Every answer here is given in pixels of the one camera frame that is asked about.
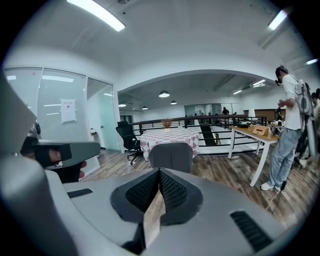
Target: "wooden box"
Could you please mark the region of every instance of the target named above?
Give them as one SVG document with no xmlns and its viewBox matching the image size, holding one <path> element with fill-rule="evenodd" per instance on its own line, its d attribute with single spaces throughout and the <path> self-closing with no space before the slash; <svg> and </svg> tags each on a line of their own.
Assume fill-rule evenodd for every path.
<svg viewBox="0 0 320 256">
<path fill-rule="evenodd" d="M 258 125 L 249 125 L 249 132 L 253 132 Z"/>
<path fill-rule="evenodd" d="M 254 134 L 267 135 L 269 133 L 269 127 L 267 126 L 256 126 L 253 130 Z"/>
</svg>

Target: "round table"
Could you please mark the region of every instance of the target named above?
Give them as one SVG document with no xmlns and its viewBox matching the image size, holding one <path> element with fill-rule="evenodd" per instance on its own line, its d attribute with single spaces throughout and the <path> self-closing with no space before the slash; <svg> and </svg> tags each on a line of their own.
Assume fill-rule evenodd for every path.
<svg viewBox="0 0 320 256">
<path fill-rule="evenodd" d="M 146 161 L 149 159 L 151 149 L 157 144 L 185 142 L 192 148 L 194 158 L 199 154 L 200 134 L 192 129 L 164 129 L 149 131 L 141 135 L 140 143 L 143 149 L 143 157 Z"/>
</svg>

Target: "light blue jeans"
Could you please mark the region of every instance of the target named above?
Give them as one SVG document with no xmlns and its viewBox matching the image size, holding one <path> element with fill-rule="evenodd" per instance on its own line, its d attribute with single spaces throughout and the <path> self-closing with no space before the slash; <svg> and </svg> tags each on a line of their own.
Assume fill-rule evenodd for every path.
<svg viewBox="0 0 320 256">
<path fill-rule="evenodd" d="M 300 129 L 284 128 L 279 142 L 271 155 L 270 170 L 267 183 L 271 186 L 281 186 L 291 169 L 295 158 L 295 150 L 302 132 Z"/>
</svg>

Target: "ceiling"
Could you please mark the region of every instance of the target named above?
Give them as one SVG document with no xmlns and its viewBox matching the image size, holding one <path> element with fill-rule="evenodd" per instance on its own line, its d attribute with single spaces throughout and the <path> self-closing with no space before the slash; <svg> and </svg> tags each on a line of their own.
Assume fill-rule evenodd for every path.
<svg viewBox="0 0 320 256">
<path fill-rule="evenodd" d="M 267 0 L 130 0 L 127 4 L 119 4 L 117 0 L 96 1 L 126 28 L 116 32 L 89 12 L 66 0 L 56 0 L 31 20 L 21 41 L 107 61 L 121 60 L 121 56 L 164 35 L 205 31 L 245 38 L 292 65 L 297 65 L 292 63 L 294 59 L 310 57 L 300 34 L 294 32 L 288 21 L 277 31 L 268 29 L 268 23 L 279 10 Z"/>
<path fill-rule="evenodd" d="M 204 73 L 176 76 L 152 82 L 144 86 L 118 94 L 119 103 L 126 103 L 122 111 L 141 110 L 143 106 L 156 109 L 170 106 L 175 100 L 178 104 L 213 103 L 221 96 L 229 97 L 243 86 L 252 85 L 257 79 L 250 76 L 225 73 Z M 170 97 L 160 98 L 161 91 L 168 91 Z"/>
</svg>

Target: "white table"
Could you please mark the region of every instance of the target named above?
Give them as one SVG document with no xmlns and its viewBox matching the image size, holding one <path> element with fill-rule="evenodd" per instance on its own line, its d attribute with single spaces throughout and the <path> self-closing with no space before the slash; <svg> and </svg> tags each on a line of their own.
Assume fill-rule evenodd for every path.
<svg viewBox="0 0 320 256">
<path fill-rule="evenodd" d="M 151 149 L 157 144 L 184 142 L 192 148 L 192 158 L 199 154 L 200 134 L 192 129 L 171 128 L 169 132 L 164 129 L 149 131 L 140 136 L 143 157 L 149 159 Z"/>
<path fill-rule="evenodd" d="M 251 180 L 251 183 L 250 183 L 250 186 L 253 187 L 256 184 L 256 182 L 260 176 L 260 173 L 265 165 L 270 144 L 277 143 L 279 141 L 280 137 L 278 137 L 278 136 L 268 137 L 268 135 L 262 136 L 262 135 L 254 134 L 252 131 L 249 131 L 248 128 L 239 128 L 237 126 L 233 126 L 232 132 L 231 132 L 230 150 L 229 150 L 229 155 L 228 155 L 229 159 L 231 159 L 232 151 L 234 148 L 236 132 L 243 134 L 245 136 L 249 136 L 249 137 L 257 140 L 258 145 L 257 145 L 256 151 L 255 151 L 256 155 L 258 155 L 258 153 L 259 153 L 259 147 L 260 147 L 261 142 L 264 143 L 263 152 L 262 152 L 262 156 L 261 156 L 258 168 L 256 169 L 255 174 L 254 174 L 254 176 Z"/>
</svg>

